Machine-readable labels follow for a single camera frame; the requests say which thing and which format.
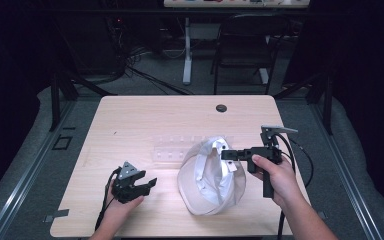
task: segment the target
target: desk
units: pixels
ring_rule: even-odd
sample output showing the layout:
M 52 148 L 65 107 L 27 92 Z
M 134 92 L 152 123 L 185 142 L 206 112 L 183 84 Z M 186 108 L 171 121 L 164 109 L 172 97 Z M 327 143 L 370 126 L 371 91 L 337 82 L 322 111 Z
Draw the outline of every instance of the desk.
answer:
M 310 0 L 262 0 L 258 3 L 252 3 L 250 0 L 225 0 L 217 1 L 204 1 L 204 0 L 164 0 L 165 7 L 171 8 L 290 8 L 290 9 L 305 9 L 310 4 Z M 189 85 L 191 83 L 192 75 L 192 54 L 190 51 L 190 29 L 189 18 L 185 21 L 185 67 L 183 69 L 183 84 Z M 267 70 L 260 69 L 260 75 L 263 82 L 268 79 Z
M 227 111 L 216 111 L 224 104 Z M 54 237 L 93 234 L 111 172 L 129 161 L 146 176 L 157 177 L 151 194 L 117 235 L 123 237 L 203 237 L 276 235 L 280 208 L 263 198 L 263 183 L 246 173 L 240 203 L 212 216 L 189 213 L 177 187 L 182 159 L 168 153 L 188 150 L 201 139 L 225 136 L 233 149 L 262 146 L 260 126 L 283 125 L 271 96 L 110 96 L 97 109 L 59 210 Z M 299 186 L 308 200 L 297 171 Z M 285 223 L 284 234 L 290 235 Z

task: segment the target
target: gray carpet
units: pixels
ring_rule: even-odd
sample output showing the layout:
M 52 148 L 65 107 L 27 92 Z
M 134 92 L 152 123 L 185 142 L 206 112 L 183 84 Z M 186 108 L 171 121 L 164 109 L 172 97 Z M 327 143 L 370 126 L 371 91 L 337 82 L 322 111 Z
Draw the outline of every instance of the gray carpet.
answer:
M 281 91 L 283 74 L 292 50 L 292 43 L 285 42 L 283 44 L 270 91 L 272 95 Z M 188 89 L 194 94 L 212 94 L 213 78 L 209 74 L 212 53 L 211 43 L 201 42 L 196 45 L 193 52 L 192 83 L 189 86 L 184 86 L 181 83 L 183 56 L 169 58 L 165 55 L 143 54 L 140 59 L 137 59 L 140 61 L 135 63 L 134 68 L 160 80 Z M 241 80 L 249 78 L 255 81 L 253 78 L 256 77 L 252 73 L 244 72 L 241 72 L 240 75 L 234 75 L 231 72 L 223 74 L 221 77 L 228 76 L 231 79 Z M 148 80 L 130 76 L 131 72 L 127 71 L 122 78 L 99 86 L 119 95 L 166 94 Z M 96 81 L 98 78 L 90 78 L 90 80 Z M 60 128 L 54 133 L 53 141 L 48 144 L 49 149 L 45 151 L 43 165 L 40 166 L 34 184 L 27 189 L 28 194 L 25 199 L 22 199 L 21 206 L 16 209 L 15 217 L 8 221 L 6 228 L 3 228 L 3 233 L 0 236 L 3 236 L 4 239 L 52 239 L 49 234 L 51 223 L 43 222 L 44 217 L 58 209 L 99 103 L 99 97 L 95 93 L 80 85 L 76 87 L 81 97 L 73 105 L 62 99 L 63 105 L 67 108 L 71 106 L 70 112 Z M 229 92 L 232 88 L 226 87 L 225 90 Z M 171 90 L 166 91 L 168 94 L 175 94 Z M 319 116 L 315 114 L 318 106 L 309 106 L 305 103 L 302 98 L 305 92 L 306 90 L 303 89 L 294 94 L 292 98 L 277 101 L 277 104 L 284 125 L 299 130 L 298 134 L 291 134 L 289 137 L 302 146 L 314 162 L 314 176 L 307 188 L 312 205 L 316 211 L 326 216 L 325 222 L 340 239 L 366 239 L 364 228 L 338 175 L 338 170 L 334 164 L 335 159 L 323 135 L 323 129 L 318 125 Z M 248 90 L 245 90 L 241 94 L 249 93 Z M 16 188 L 19 179 L 31 166 L 32 161 L 35 161 L 42 144 L 50 138 L 48 133 L 51 126 L 50 90 L 44 90 L 39 94 L 39 98 L 41 110 L 35 125 L 0 183 L 0 213 L 5 207 L 5 202 Z M 374 189 L 370 177 L 365 171 L 364 153 L 361 150 L 359 140 L 346 117 L 345 111 L 337 101 L 334 101 L 333 104 L 332 130 L 335 142 L 384 239 L 384 199 Z M 66 150 L 52 150 L 56 142 L 55 136 L 71 138 Z M 304 181 L 307 181 L 310 176 L 308 158 L 297 145 L 292 144 L 292 147 Z

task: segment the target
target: person's right hand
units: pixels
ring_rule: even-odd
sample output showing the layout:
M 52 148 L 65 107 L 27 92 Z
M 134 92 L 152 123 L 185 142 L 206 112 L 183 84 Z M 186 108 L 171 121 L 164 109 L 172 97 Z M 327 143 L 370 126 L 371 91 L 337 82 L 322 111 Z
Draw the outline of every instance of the person's right hand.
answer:
M 281 208 L 291 201 L 304 198 L 298 187 L 292 166 L 283 156 L 279 165 L 260 155 L 253 155 L 252 161 L 257 165 L 257 173 L 253 174 L 255 177 L 263 180 L 262 169 L 270 173 L 270 181 L 274 188 L 273 201 Z

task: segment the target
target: office chair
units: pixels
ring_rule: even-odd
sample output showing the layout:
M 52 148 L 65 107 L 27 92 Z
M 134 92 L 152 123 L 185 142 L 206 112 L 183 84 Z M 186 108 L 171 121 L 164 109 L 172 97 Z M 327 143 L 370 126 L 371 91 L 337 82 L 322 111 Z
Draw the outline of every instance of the office chair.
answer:
M 254 74 L 260 68 L 270 69 L 265 89 L 268 94 L 279 44 L 288 29 L 289 20 L 282 16 L 239 14 L 222 22 L 211 66 L 214 95 L 217 94 L 219 67 L 254 68 Z

